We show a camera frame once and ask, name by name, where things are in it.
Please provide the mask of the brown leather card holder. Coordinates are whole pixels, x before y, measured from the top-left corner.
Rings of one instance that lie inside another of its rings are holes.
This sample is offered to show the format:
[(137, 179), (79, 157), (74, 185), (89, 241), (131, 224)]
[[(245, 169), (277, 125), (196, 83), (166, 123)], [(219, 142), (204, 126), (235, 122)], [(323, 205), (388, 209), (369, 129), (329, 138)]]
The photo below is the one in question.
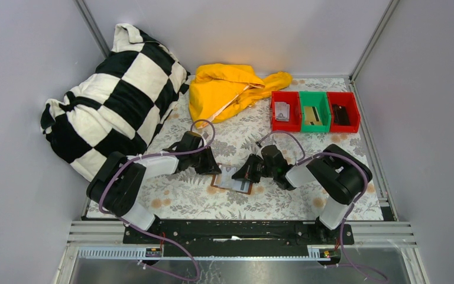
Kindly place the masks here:
[(221, 173), (214, 175), (211, 186), (219, 189), (226, 189), (238, 193), (249, 195), (252, 191), (253, 183), (235, 180), (232, 175), (237, 172), (238, 168), (227, 164), (218, 164)]

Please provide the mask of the gold card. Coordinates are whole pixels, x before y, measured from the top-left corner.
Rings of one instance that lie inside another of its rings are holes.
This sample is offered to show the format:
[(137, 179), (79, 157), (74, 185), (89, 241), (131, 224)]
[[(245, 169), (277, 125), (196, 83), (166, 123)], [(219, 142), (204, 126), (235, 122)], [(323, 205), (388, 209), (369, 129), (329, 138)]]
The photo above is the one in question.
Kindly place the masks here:
[(315, 106), (304, 106), (304, 125), (323, 125)]

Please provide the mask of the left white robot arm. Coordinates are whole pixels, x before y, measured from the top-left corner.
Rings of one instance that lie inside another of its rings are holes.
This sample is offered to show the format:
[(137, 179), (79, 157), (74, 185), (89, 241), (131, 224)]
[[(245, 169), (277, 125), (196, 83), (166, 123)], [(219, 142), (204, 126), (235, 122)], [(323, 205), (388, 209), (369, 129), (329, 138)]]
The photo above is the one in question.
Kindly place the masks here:
[(186, 131), (180, 141), (156, 154), (140, 157), (111, 153), (87, 187), (86, 195), (108, 214), (147, 231), (158, 217), (137, 201), (143, 182), (190, 167), (198, 175), (221, 173), (211, 147), (203, 145), (198, 133)]

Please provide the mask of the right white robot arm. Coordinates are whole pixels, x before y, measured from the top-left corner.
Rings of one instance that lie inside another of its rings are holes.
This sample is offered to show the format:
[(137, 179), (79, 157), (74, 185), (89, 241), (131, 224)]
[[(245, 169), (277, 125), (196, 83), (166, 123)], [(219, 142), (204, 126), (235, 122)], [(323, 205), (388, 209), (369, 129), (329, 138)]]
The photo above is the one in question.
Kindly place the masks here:
[(261, 178), (271, 178), (288, 191), (318, 182), (329, 197), (316, 220), (328, 230), (335, 230), (372, 181), (372, 172), (335, 144), (299, 165), (289, 164), (277, 146), (269, 145), (249, 155), (245, 164), (232, 175), (233, 180), (251, 183), (258, 183)]

